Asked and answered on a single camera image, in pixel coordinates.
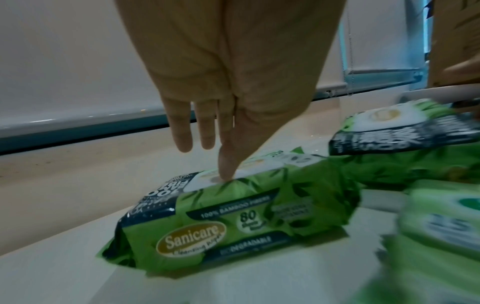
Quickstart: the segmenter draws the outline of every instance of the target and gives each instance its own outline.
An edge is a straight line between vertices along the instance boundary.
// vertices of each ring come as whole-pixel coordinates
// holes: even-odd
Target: cardboard box
[[[480,52],[480,0],[435,0],[428,86],[480,83],[480,71],[444,75],[443,70]]]

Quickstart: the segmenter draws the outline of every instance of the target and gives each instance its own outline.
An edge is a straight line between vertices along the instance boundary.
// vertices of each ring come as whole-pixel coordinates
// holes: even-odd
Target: finger
[[[218,155],[218,172],[223,180],[230,180],[240,163],[252,155],[286,121],[275,124],[259,123],[252,113],[239,109],[235,112],[235,126],[222,144]]]
[[[190,117],[192,106],[190,102],[178,101],[162,97],[168,124],[176,147],[181,152],[192,149],[192,133],[190,131]]]
[[[211,149],[215,146],[215,113],[217,100],[207,100],[193,103],[196,122],[200,132],[201,146]]]
[[[224,143],[234,127],[235,97],[230,95],[218,101],[217,119],[220,141]]]
[[[452,75],[462,75],[462,74],[471,74],[471,73],[479,73],[479,72],[480,72],[480,53],[467,61],[448,67],[444,70],[444,73],[452,74]]]

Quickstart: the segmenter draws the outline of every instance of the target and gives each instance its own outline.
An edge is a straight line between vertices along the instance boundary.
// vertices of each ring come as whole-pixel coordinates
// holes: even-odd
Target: table top
[[[368,200],[375,199],[370,195]],[[112,237],[122,210],[0,257],[1,302],[340,303],[378,269],[375,251],[395,213],[359,208],[345,234],[328,233],[179,277],[146,277],[95,254]]]

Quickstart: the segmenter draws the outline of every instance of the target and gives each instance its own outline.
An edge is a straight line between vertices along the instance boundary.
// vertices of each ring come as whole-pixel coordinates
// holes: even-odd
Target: light green package
[[[480,186],[422,180],[408,192],[401,234],[480,261]]]
[[[397,235],[389,248],[390,278],[405,304],[479,304],[480,262]]]
[[[99,255],[151,272],[223,260],[345,225],[359,200],[330,160],[278,151],[226,183],[217,170],[172,178],[120,219]]]
[[[480,181],[480,125],[430,99],[356,113],[329,143],[332,160],[369,188],[419,179]]]

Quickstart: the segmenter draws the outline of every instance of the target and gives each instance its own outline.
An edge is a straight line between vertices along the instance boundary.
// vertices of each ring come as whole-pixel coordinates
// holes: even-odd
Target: dark blue label
[[[244,238],[227,246],[215,247],[205,252],[203,261],[220,260],[250,251],[261,251],[292,241],[292,238],[282,231],[272,231],[257,236]]]
[[[462,115],[446,115],[419,124],[365,132],[337,132],[330,155],[411,151],[478,141],[480,126]]]
[[[276,198],[279,190],[279,188],[276,188],[263,192],[261,194],[255,194],[249,197],[232,200],[226,203],[188,211],[186,214],[188,217],[195,220],[215,219],[225,214],[269,203]]]
[[[120,219],[119,224],[122,227],[127,227],[175,215],[178,196],[184,193],[185,186],[198,173],[174,177],[157,190],[148,193]]]

